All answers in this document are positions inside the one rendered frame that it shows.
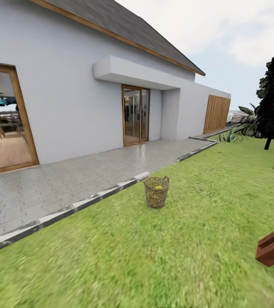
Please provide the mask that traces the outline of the wicker basket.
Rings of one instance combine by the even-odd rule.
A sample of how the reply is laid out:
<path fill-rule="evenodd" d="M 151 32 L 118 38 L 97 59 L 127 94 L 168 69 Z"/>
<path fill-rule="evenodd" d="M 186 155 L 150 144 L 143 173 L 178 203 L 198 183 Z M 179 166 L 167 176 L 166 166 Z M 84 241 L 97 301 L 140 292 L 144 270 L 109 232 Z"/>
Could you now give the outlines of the wicker basket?
<path fill-rule="evenodd" d="M 164 205 L 165 205 L 166 198 L 167 198 L 167 191 L 168 191 L 168 188 L 169 188 L 169 178 L 166 180 L 166 184 L 167 184 L 166 186 L 159 187 L 157 185 L 157 186 L 155 186 L 153 188 L 155 196 L 159 196 L 160 197 L 160 199 L 156 200 L 156 202 L 161 202 L 159 204 L 152 204 L 152 202 L 153 202 L 152 198 L 154 198 L 154 197 L 152 196 L 150 198 L 150 192 L 147 193 L 148 189 L 150 189 L 149 188 L 149 184 L 148 184 L 149 180 L 150 180 L 150 178 L 147 178 L 144 181 L 144 190 L 145 190 L 145 195 L 146 195 L 146 203 L 147 203 L 147 205 L 149 207 L 152 207 L 152 208 L 155 208 L 155 209 L 163 208 Z"/>

